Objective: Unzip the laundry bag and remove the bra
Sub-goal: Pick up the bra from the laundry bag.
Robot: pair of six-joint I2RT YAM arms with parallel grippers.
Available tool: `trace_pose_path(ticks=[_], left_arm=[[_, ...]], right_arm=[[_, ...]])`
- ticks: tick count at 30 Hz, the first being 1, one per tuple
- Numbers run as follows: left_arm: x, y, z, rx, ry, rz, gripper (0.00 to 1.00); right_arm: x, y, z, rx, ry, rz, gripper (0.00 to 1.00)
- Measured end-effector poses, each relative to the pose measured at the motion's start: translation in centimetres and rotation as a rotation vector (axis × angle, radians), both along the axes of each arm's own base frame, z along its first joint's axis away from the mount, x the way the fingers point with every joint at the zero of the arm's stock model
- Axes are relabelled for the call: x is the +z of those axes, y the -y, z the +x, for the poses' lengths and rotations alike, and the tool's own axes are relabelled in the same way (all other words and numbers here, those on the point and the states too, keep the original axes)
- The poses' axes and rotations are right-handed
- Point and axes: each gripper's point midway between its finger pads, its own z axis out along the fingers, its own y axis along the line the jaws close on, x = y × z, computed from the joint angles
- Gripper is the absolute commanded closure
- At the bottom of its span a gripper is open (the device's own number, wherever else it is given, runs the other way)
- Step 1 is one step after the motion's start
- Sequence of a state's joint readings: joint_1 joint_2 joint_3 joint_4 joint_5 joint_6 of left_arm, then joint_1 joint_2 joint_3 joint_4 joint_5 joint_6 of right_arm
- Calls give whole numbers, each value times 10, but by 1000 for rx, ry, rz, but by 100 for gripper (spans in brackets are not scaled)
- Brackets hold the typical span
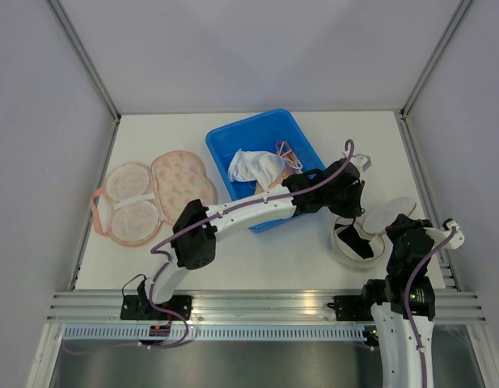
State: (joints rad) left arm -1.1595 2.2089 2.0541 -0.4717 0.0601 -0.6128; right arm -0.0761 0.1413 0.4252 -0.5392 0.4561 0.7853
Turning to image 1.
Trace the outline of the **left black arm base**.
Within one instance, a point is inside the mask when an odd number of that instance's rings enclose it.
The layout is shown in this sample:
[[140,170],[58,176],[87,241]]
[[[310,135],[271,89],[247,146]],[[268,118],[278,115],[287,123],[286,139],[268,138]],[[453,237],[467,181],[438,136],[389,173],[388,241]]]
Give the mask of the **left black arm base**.
[[188,320],[192,312],[192,297],[175,295],[169,302],[155,309],[147,300],[138,295],[123,298],[120,320],[123,321],[176,321],[178,317]]

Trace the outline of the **white mesh laundry bag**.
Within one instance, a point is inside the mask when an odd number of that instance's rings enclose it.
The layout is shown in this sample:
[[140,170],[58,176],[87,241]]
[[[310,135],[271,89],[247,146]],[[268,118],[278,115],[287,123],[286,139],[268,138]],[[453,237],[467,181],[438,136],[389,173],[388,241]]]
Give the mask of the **white mesh laundry bag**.
[[357,228],[360,230],[361,236],[370,240],[374,251],[374,257],[368,260],[356,261],[343,255],[341,251],[335,247],[333,242],[332,227],[330,243],[335,260],[342,266],[358,272],[368,271],[376,267],[385,258],[387,253],[386,227],[389,226],[401,213],[406,216],[410,216],[416,207],[417,203],[412,197],[401,196],[389,200],[387,203],[380,205],[378,208],[371,210],[370,212],[364,212],[360,217],[346,218],[354,219],[357,223]]

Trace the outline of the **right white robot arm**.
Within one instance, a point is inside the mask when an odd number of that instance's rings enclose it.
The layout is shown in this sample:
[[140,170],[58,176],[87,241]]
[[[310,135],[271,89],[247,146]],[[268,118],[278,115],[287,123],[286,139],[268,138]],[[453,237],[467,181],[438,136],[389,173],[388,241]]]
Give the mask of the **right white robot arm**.
[[440,229],[400,214],[385,228],[392,243],[383,280],[368,280],[359,308],[378,332],[383,387],[433,387],[432,336],[436,296],[427,275],[440,251],[464,243],[452,218]]

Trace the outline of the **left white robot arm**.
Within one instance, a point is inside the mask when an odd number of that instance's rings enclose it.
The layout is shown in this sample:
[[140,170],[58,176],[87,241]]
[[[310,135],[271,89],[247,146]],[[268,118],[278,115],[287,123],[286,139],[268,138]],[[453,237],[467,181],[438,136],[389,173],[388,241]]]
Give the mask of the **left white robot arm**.
[[163,265],[144,277],[134,295],[124,295],[122,320],[186,320],[190,303],[172,300],[181,281],[193,270],[212,263],[216,246],[240,230],[267,221],[287,220],[328,209],[341,217],[360,217],[362,174],[371,159],[345,153],[325,170],[291,175],[274,188],[222,205],[189,202],[173,227],[173,234],[151,249]]

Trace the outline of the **black bra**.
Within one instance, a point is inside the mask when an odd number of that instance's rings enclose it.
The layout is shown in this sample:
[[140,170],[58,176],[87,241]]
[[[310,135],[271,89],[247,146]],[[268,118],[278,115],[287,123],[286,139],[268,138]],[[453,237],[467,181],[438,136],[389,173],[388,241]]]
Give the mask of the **black bra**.
[[363,238],[354,219],[338,218],[333,226],[335,247],[356,261],[372,259],[374,251],[370,240]]

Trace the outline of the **floral mesh laundry bag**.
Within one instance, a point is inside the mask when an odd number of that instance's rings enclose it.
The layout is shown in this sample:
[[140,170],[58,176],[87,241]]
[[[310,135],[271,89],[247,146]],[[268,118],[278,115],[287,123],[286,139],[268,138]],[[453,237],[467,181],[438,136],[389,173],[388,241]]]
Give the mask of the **floral mesh laundry bag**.
[[110,172],[91,195],[94,231],[126,247],[149,242],[164,224],[172,226],[186,204],[218,202],[217,189],[195,154],[174,150],[149,166],[127,162]]

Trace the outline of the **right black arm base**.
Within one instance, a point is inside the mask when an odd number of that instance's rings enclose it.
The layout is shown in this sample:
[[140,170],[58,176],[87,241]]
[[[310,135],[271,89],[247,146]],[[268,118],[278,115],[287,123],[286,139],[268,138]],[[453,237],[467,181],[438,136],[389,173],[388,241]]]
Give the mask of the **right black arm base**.
[[359,295],[334,296],[329,307],[337,322],[370,323],[374,320],[371,305]]

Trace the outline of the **white satin bra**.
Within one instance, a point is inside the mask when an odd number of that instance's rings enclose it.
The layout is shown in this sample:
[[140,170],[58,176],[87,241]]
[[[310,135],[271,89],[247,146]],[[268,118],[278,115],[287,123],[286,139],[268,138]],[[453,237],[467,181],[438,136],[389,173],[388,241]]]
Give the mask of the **white satin bra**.
[[256,181],[256,165],[263,156],[274,156],[268,151],[243,151],[238,150],[228,167],[228,179],[231,182]]

